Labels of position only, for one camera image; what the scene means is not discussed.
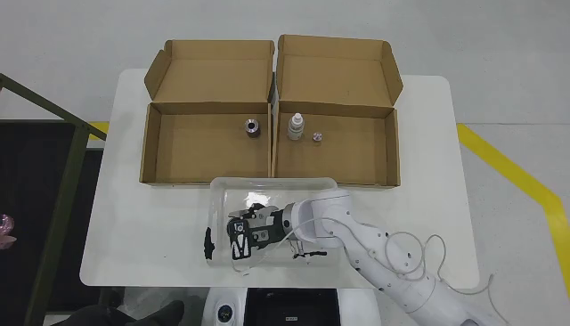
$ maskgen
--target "yellow floor line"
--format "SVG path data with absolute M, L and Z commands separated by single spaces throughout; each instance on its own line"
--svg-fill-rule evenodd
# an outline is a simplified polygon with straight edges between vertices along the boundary
M 89 122 L 91 126 L 103 131 L 105 134 L 109 132 L 109 122 Z M 93 134 L 89 135 L 89 139 L 92 141 L 99 141 L 100 139 L 94 136 Z
M 542 205 L 570 297 L 570 228 L 560 198 L 467 126 L 458 124 L 457 133 L 463 145 Z

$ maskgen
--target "white bottle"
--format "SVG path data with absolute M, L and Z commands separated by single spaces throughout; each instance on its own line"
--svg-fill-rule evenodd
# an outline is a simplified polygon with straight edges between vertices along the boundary
M 300 113 L 295 113 L 289 120 L 289 127 L 287 128 L 287 136 L 291 141 L 297 141 L 303 135 L 303 128 L 305 128 L 305 120 Z

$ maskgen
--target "white table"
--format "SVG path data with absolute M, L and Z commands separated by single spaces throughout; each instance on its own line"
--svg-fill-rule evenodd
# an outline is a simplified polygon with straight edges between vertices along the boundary
M 255 268 L 241 276 L 204 259 L 207 186 L 139 183 L 146 108 L 146 69 L 118 81 L 85 244 L 81 281 L 94 286 L 369 288 L 345 258 L 335 267 Z M 402 186 L 350 188 L 354 217 L 422 240 L 447 243 L 443 277 L 457 288 L 479 282 L 475 243 L 450 87 L 443 77 L 403 76 L 396 103 Z M 405 236 L 398 240 L 413 249 Z M 434 272 L 442 249 L 427 249 Z

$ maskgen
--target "black floor mat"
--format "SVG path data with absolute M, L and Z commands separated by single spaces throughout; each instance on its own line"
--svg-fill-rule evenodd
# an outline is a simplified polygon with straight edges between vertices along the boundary
M 74 127 L 65 123 L 0 122 L 0 213 L 14 218 L 18 240 L 0 250 L 0 313 L 6 324 L 23 324 Z M 88 151 L 50 311 L 96 304 L 99 289 L 79 280 L 86 231 L 102 152 Z

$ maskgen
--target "pink object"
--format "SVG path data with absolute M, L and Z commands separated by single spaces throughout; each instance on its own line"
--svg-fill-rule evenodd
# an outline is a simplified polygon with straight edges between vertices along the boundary
M 15 237 L 8 235 L 8 233 L 10 233 L 13 228 L 13 218 L 2 214 L 2 224 L 0 225 L 0 249 L 8 249 L 16 241 Z

